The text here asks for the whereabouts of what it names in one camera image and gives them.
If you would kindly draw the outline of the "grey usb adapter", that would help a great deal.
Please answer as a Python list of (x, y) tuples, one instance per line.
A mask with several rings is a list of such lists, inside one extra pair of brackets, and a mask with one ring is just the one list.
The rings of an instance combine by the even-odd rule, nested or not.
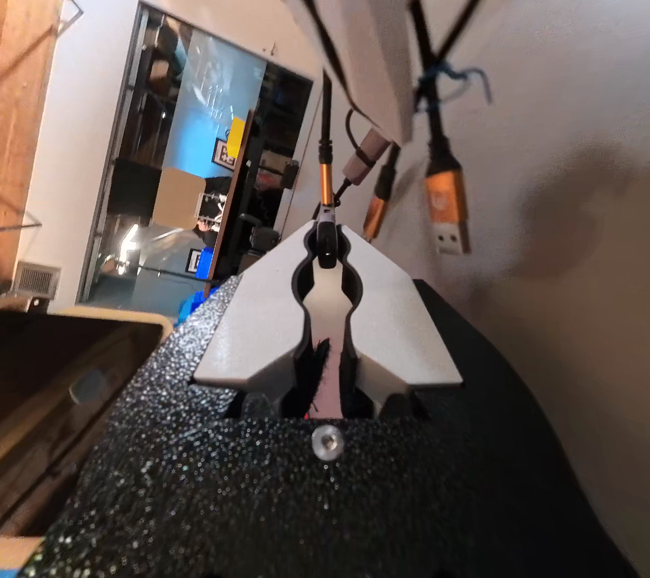
[(353, 154), (343, 168), (343, 182), (334, 194), (336, 208), (340, 206), (345, 191), (353, 185), (359, 186), (391, 145), (377, 127), (370, 127), (361, 143), (358, 143), (352, 132), (352, 116), (355, 112), (350, 108), (345, 119), (346, 135), (353, 147)]

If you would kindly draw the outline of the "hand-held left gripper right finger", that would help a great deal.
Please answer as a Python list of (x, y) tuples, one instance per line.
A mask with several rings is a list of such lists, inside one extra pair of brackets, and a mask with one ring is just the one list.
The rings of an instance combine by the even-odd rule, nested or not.
[(339, 363), (344, 417), (377, 417), (392, 396), (459, 387), (415, 281), (347, 226), (337, 227), (341, 290), (350, 302)]

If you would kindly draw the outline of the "yellow plastic bin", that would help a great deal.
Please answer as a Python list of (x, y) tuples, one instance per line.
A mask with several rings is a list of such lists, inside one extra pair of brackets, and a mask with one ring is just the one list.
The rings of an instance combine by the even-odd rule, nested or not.
[(237, 159), (246, 131), (246, 121), (238, 117), (232, 119), (230, 130), (225, 141), (228, 158)]

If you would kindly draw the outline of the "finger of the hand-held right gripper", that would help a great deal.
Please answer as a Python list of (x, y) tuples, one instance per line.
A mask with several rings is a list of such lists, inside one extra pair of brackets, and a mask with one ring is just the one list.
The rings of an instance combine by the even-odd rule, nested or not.
[(412, 137), (410, 0), (282, 0), (349, 105), (389, 141)]

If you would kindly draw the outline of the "blue plastic bin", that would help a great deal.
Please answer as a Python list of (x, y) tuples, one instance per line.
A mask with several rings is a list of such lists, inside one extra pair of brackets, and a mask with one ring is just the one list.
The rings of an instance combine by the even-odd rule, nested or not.
[(214, 249), (204, 247), (201, 249), (195, 271), (195, 278), (199, 281), (214, 284), (216, 281), (213, 279), (213, 272), (211, 271), (214, 257)]

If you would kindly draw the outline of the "stack of blue bins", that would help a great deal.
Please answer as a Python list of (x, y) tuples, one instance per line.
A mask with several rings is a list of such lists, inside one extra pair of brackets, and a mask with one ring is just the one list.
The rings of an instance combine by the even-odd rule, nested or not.
[(174, 327), (182, 325), (186, 320), (195, 312), (202, 304), (207, 301), (207, 298), (212, 296), (220, 287), (220, 284), (209, 286), (207, 296), (205, 296), (205, 288), (202, 288), (199, 291), (194, 292), (188, 298), (184, 299), (179, 307), (179, 312), (177, 320), (174, 324)]

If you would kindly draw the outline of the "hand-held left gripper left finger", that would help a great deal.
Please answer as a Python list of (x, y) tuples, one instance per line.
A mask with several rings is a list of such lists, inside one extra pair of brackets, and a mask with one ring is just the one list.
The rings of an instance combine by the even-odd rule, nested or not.
[(308, 221), (240, 276), (193, 381), (311, 410), (326, 365), (305, 298), (315, 286), (316, 222)]

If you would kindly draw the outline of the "metal wall vent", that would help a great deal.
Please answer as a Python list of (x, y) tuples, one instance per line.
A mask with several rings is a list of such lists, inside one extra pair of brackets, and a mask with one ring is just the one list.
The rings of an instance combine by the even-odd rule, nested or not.
[(61, 268), (19, 260), (12, 281), (12, 293), (53, 300), (61, 280)]

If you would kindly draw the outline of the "blue thread tie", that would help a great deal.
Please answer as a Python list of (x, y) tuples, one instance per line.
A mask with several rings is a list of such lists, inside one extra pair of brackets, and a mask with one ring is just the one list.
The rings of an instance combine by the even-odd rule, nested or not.
[[(445, 76), (448, 79), (459, 83), (459, 86), (446, 96), (433, 98), (429, 92), (436, 90), (436, 83), (440, 76)], [(456, 70), (447, 61), (442, 61), (438, 64), (432, 65), (425, 70), (418, 79), (418, 85), (414, 91), (415, 111), (433, 111), (433, 108), (459, 99), (459, 97), (467, 93), (474, 79), (480, 80), (485, 102), (487, 104), (492, 104), (492, 88), (485, 70), (479, 67), (466, 67), (464, 69)]]

